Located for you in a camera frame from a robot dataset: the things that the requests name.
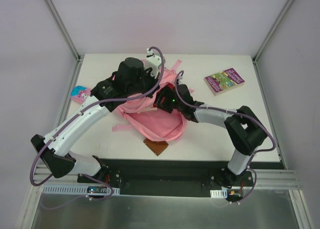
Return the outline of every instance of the blue and pink package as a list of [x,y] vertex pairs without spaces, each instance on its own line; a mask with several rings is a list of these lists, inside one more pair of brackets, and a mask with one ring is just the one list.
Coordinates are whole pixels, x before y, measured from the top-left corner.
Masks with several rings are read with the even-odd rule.
[[71,99],[75,102],[82,104],[85,102],[86,98],[90,96],[90,88],[77,85],[72,91],[71,91]]

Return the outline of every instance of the pink strap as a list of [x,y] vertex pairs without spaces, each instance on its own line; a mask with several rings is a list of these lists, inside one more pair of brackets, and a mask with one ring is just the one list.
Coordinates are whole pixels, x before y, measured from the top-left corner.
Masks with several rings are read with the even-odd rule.
[[175,64],[173,65],[173,67],[171,68],[171,71],[174,72],[174,73],[176,73],[176,72],[177,72],[177,69],[178,69],[178,67],[180,66],[181,63],[182,63],[182,60],[177,60],[177,61],[175,62]]
[[113,132],[120,132],[120,131],[129,131],[134,129],[134,126],[131,124],[118,124],[112,127]]

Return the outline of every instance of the gray floor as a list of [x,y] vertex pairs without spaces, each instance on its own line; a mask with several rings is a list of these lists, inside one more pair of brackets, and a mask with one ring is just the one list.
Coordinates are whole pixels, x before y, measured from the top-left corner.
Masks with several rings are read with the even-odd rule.
[[[45,194],[47,207],[74,196]],[[224,199],[113,196],[79,198],[57,210],[39,207],[33,229],[298,229],[285,190],[255,190],[240,205]]]

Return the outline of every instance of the metal frame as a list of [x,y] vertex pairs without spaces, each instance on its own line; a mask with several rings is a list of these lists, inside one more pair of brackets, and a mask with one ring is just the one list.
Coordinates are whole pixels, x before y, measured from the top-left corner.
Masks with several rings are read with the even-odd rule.
[[[259,58],[261,57],[262,53],[264,52],[264,49],[270,42],[271,38],[275,34],[277,28],[283,21],[285,15],[289,11],[290,7],[294,3],[295,0],[287,0],[279,12],[277,18],[275,19],[273,25],[271,26],[269,32],[267,33],[266,37],[264,38],[261,46],[258,49],[258,52],[252,59],[254,69],[256,72],[256,76],[258,79],[259,86],[261,88],[262,97],[264,100],[265,108],[267,111],[267,115],[269,118],[269,121],[271,123],[271,129],[273,132],[273,135],[275,136],[275,139],[277,140],[276,133],[274,130],[273,121],[269,112],[268,108],[268,101],[266,99],[266,95],[263,89],[263,85],[261,83],[261,79],[259,77],[256,64]],[[70,91],[74,88],[74,86],[77,83],[78,75],[80,73],[81,65],[82,65],[82,59],[53,3],[52,0],[44,0],[48,10],[50,11],[56,26],[58,27],[59,31],[61,32],[62,37],[64,38],[65,42],[67,43],[73,57],[77,61],[77,65],[74,69],[72,78],[69,83],[68,90],[64,96],[64,103],[61,107],[61,110],[59,112],[58,120],[56,122],[57,125],[59,125],[61,122],[65,120],[68,114],[68,109],[71,103],[71,99],[69,97]],[[279,156],[281,157],[281,151],[279,150],[279,144],[277,144],[277,149],[279,152]],[[301,184],[299,179],[297,178],[297,173],[293,170],[274,170],[274,169],[256,169],[257,172],[257,184],[256,189],[259,190],[289,190],[292,204],[294,207],[294,211],[298,220],[298,224],[300,228],[302,229],[311,229],[313,228],[312,222],[310,220],[310,215],[308,212],[308,209],[306,207],[306,203],[304,200],[303,192],[301,191]],[[45,177],[49,175],[49,170],[47,167],[43,164],[40,164],[37,166],[35,170],[34,179],[35,181],[42,181]],[[40,195],[44,190],[44,193],[48,193],[52,188],[69,188],[70,191],[75,192],[77,191],[77,188],[80,187],[87,187],[89,184],[83,184],[77,182],[78,175],[76,174],[69,174],[67,176],[64,176],[63,178],[51,178],[45,185],[40,187],[33,187],[30,186],[26,202],[23,206],[22,213],[20,216],[20,219],[17,224],[17,228],[22,229],[29,229],[32,226],[33,219],[38,207],[38,203],[40,200]]]

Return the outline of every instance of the book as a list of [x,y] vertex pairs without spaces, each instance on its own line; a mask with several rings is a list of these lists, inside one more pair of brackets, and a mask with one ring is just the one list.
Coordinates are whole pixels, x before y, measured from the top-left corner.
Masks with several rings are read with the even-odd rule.
[[206,76],[204,81],[215,96],[245,84],[245,80],[234,68]]

